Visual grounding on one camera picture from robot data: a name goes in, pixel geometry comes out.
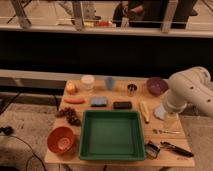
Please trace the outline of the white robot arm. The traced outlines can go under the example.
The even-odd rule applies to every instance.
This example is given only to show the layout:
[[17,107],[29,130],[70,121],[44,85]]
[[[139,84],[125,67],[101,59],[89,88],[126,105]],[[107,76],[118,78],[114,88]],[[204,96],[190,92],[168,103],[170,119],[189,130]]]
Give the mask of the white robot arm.
[[172,74],[169,77],[169,90],[162,105],[168,113],[181,113],[192,103],[207,116],[213,118],[213,91],[208,88],[211,75],[204,67],[193,67]]

